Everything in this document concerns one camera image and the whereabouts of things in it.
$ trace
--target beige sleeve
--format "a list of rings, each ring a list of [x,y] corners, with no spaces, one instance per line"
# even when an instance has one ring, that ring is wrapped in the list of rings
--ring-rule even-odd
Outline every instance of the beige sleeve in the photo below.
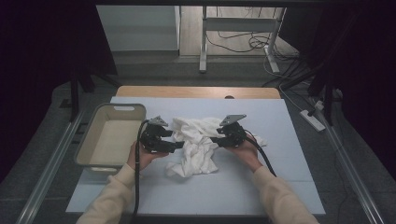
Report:
[[[116,175],[108,177],[107,185],[77,223],[119,223],[122,212],[134,196],[133,185],[134,169],[124,164]]]
[[[260,201],[268,217],[276,224],[318,223],[285,180],[260,167],[253,176],[260,191]]]

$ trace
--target white table surface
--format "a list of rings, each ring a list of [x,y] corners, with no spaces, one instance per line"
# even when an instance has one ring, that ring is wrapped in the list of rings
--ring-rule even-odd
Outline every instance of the white table surface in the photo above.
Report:
[[[268,146],[263,150],[276,175],[291,185],[312,214],[325,214],[284,100],[113,97],[111,103],[142,104],[147,109],[147,119],[160,115],[169,123],[168,129],[172,129],[175,117],[224,119],[229,114],[246,114],[239,124],[267,141]],[[215,149],[213,161],[219,170],[213,174],[189,178],[167,176],[166,164],[180,163],[181,157],[181,150],[177,150],[141,172],[139,214],[265,215],[251,172],[232,153],[224,148]],[[105,184],[106,175],[84,170],[66,212],[85,211]]]

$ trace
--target wooden table edge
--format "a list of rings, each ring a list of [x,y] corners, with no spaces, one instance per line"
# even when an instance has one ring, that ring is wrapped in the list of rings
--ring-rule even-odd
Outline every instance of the wooden table edge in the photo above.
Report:
[[[179,86],[121,86],[116,96],[164,98],[225,98],[281,99],[275,88],[253,87],[179,87]]]

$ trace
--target hand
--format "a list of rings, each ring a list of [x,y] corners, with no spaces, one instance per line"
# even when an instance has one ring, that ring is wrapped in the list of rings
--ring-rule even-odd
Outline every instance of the hand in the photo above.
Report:
[[[247,137],[255,141],[251,135],[248,134]],[[239,147],[226,147],[226,149],[230,150],[243,161],[251,172],[254,173],[257,169],[262,167],[262,163],[257,158],[257,148],[249,143],[249,141],[245,140]]]
[[[126,162],[132,169],[135,169],[135,160],[134,160],[134,150],[136,149],[136,141],[131,145],[131,151],[129,152],[128,161]],[[165,157],[169,155],[166,152],[153,152],[150,153],[143,145],[140,143],[139,145],[140,151],[140,170],[145,169],[154,159]]]

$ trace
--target plastic bin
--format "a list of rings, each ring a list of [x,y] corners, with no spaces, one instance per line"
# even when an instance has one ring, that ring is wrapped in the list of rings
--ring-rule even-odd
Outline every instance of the plastic bin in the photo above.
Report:
[[[140,104],[99,105],[88,124],[75,156],[78,165],[114,172],[127,162],[146,108]]]

